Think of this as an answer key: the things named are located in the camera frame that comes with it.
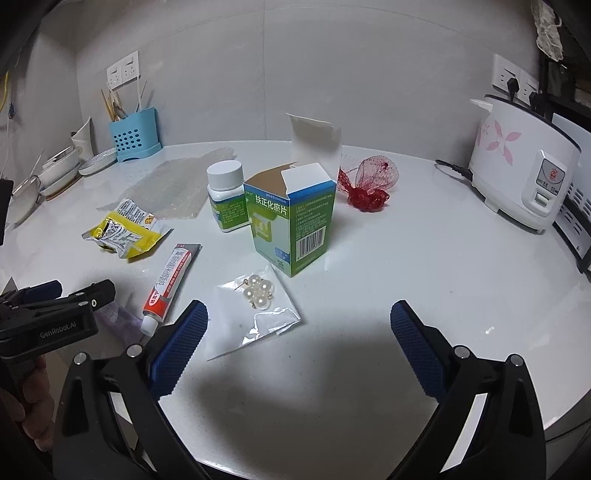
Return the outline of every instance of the snack wrapper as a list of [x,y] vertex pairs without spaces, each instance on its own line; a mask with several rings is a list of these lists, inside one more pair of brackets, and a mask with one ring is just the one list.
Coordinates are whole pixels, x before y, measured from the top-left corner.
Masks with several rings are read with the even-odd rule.
[[119,258],[132,258],[146,253],[170,230],[133,201],[123,199],[99,225],[83,233],[82,238],[117,252]]

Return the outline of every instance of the red and white tube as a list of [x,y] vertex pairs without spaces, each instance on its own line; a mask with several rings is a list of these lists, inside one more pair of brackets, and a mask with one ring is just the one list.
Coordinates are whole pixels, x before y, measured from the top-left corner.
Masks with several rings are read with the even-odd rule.
[[174,248],[144,305],[144,320],[141,326],[144,335],[153,336],[158,324],[164,321],[185,270],[200,250],[199,244],[178,244]]

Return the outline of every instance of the dish rack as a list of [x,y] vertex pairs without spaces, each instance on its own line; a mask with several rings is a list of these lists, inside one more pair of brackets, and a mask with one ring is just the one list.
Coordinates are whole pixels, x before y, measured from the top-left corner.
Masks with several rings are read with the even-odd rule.
[[577,261],[581,273],[591,271],[591,171],[579,168],[570,184],[554,227],[563,237]]

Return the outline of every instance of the green and white medicine box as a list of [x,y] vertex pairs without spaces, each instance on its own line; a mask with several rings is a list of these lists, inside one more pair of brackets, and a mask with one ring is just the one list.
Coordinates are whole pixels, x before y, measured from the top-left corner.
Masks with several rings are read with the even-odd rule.
[[246,182],[255,249],[292,277],[328,248],[342,137],[332,124],[290,115],[291,161]]

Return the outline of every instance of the open box flap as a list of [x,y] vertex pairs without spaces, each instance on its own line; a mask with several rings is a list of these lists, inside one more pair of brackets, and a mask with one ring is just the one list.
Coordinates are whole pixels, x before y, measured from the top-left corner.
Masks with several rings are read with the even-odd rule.
[[287,196],[291,193],[299,192],[300,190],[332,180],[319,163],[288,168],[281,172],[281,176],[285,183],[285,193]]
[[337,182],[343,150],[341,129],[328,122],[288,115],[292,129],[291,163],[296,167],[320,164],[328,176]]
[[287,200],[285,182],[281,173],[284,170],[289,170],[290,166],[291,163],[287,163],[281,167],[264,170],[257,173],[256,175],[253,175],[244,183]]

